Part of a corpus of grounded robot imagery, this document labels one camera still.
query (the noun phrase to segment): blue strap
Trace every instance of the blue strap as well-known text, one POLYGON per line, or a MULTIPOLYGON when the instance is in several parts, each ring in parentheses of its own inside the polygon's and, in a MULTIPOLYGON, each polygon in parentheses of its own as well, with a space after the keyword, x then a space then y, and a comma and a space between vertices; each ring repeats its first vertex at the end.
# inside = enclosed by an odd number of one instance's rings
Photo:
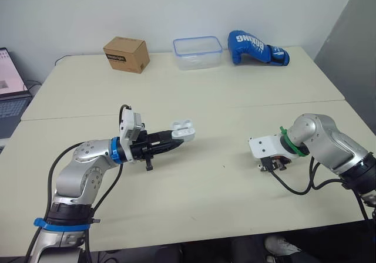
POLYGON ((120 156, 118 153, 118 147, 116 146, 116 142, 118 141, 119 137, 112 138, 111 140, 111 158, 113 161, 115 161, 118 164, 122 164, 122 161, 120 160, 120 156))
POLYGON ((50 225, 46 223, 43 218, 37 218, 34 220, 34 226, 42 227, 45 230, 53 231, 53 232, 78 232, 88 230, 90 228, 90 224, 86 225, 76 225, 76 226, 57 226, 57 225, 50 225))

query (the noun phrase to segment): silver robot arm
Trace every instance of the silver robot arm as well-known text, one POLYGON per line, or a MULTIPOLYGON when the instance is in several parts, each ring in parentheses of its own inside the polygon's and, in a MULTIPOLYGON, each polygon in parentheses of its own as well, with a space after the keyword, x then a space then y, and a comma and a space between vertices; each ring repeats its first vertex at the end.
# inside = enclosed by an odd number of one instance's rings
POLYGON ((122 164, 137 160, 145 160, 146 169, 152 170, 155 154, 175 149, 195 134, 190 120, 174 122, 172 130, 148 134, 140 114, 127 105, 120 110, 119 131, 119 137, 87 141, 75 149, 71 162, 58 175, 48 216, 34 222, 39 227, 36 243, 32 241, 25 262, 33 246, 31 263, 78 262, 90 225, 99 222, 93 218, 98 204, 94 209, 92 204, 106 171, 120 165, 120 177, 122 164))
MULTIPOLYGON (((111 140, 87 141, 76 148, 72 161, 57 178, 56 191, 45 223, 74 227, 90 223, 91 205, 94 203, 103 175, 108 169, 118 166, 109 155, 110 142, 111 140)), ((55 262, 56 260, 78 262, 81 255, 79 246, 84 243, 85 230, 50 230, 50 225, 41 229, 31 263, 55 262), (47 251, 52 247, 66 249, 64 252, 58 249, 47 251)))
POLYGON ((306 113, 294 124, 274 136, 250 138, 255 158, 261 160, 260 169, 286 169, 291 160, 309 153, 346 181, 364 200, 376 207, 376 159, 371 152, 340 132, 334 120, 326 115, 306 113))

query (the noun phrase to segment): plastic container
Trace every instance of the plastic container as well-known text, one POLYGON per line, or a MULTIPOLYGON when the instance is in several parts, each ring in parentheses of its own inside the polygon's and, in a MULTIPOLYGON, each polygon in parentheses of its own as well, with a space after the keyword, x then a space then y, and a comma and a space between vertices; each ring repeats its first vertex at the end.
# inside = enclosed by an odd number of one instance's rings
POLYGON ((173 46, 181 70, 213 68, 221 62, 222 46, 217 37, 175 39, 173 46))

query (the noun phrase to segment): laptop keyboard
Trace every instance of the laptop keyboard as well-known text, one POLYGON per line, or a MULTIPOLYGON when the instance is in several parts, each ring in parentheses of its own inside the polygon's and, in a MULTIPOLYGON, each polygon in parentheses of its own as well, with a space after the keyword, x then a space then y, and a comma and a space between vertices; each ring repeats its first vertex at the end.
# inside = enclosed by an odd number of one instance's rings
POLYGON ((26 100, 0 102, 0 118, 17 116, 24 107, 26 100))

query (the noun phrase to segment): blue boxing glove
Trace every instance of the blue boxing glove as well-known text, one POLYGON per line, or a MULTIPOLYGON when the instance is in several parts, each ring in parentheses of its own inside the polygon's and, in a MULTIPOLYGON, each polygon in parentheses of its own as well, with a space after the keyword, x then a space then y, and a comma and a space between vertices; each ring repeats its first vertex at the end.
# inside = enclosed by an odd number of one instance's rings
POLYGON ((284 49, 265 45, 252 34, 241 30, 230 32, 228 42, 233 63, 236 65, 240 63, 242 53, 247 53, 253 58, 271 65, 288 65, 290 61, 290 57, 284 49))

